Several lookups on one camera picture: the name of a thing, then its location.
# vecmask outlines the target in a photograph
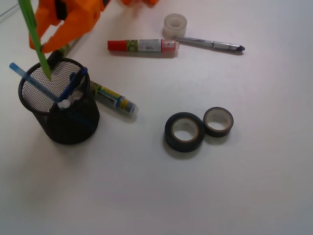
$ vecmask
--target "black tape roll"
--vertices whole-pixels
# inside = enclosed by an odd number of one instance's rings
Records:
[[[224,123],[225,128],[223,130],[216,130],[208,125],[210,121]],[[220,138],[229,134],[234,125],[234,118],[228,110],[221,107],[214,107],[205,112],[203,122],[205,132],[209,136]]]
[[[196,131],[196,136],[189,141],[182,141],[174,134],[174,129],[178,125],[187,124]],[[165,141],[178,152],[192,152],[200,147],[205,136],[203,122],[196,115],[191,113],[178,113],[171,116],[165,124]]]

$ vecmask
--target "orange plastic part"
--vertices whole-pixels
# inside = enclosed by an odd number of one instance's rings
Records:
[[[151,4],[151,5],[155,5],[158,0],[145,0],[147,3]],[[125,5],[128,5],[132,2],[132,0],[122,0],[122,2],[125,4]]]
[[[42,52],[55,51],[67,43],[83,36],[92,30],[101,11],[104,11],[103,0],[61,0],[66,4],[67,17],[55,34],[43,45]],[[39,0],[38,9],[35,14],[37,22],[37,33],[41,38],[50,25],[58,25],[61,20],[57,17],[55,0]],[[29,45],[34,49],[31,39]]]

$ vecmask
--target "pen holder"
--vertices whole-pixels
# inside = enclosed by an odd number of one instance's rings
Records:
[[[69,84],[70,75],[83,67],[67,58],[51,60],[48,63],[56,64],[51,71],[52,81],[47,79],[40,63],[31,67],[27,73],[56,96]],[[100,118],[94,97],[89,92],[89,82],[87,73],[80,88],[70,96],[75,101],[67,109],[61,110],[50,98],[24,79],[19,85],[19,97],[24,107],[33,113],[53,141],[76,144],[85,141],[95,132]]]

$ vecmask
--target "blue marker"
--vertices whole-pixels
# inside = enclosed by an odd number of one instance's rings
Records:
[[[76,87],[80,85],[80,82],[84,76],[86,76],[88,69],[83,67],[78,71],[76,76],[73,78],[74,73],[70,75],[70,82],[68,86],[64,89],[64,91],[60,94],[60,100],[67,99],[75,90]]]
[[[19,76],[21,76],[25,81],[29,82],[31,85],[36,87],[40,92],[44,93],[50,99],[53,100],[54,103],[59,103],[62,101],[60,100],[55,94],[49,91],[46,87],[44,87],[40,82],[34,79],[32,76],[28,75],[24,70],[22,70],[18,65],[15,63],[10,64],[10,68],[16,72]]]

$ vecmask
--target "small tape roll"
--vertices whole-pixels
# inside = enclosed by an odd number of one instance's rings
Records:
[[[187,19],[181,14],[170,14],[164,19],[164,34],[170,38],[183,37],[186,33]]]
[[[183,141],[175,136],[176,127],[187,124],[195,131],[195,136],[188,141]],[[165,124],[165,141],[178,152],[192,152],[200,147],[205,136],[203,122],[196,115],[191,113],[178,113],[171,116]]]
[[[233,115],[226,109],[214,107],[205,112],[203,117],[205,132],[212,137],[227,136],[234,125]],[[209,125],[211,122],[218,122],[224,126],[224,129],[217,130]]]

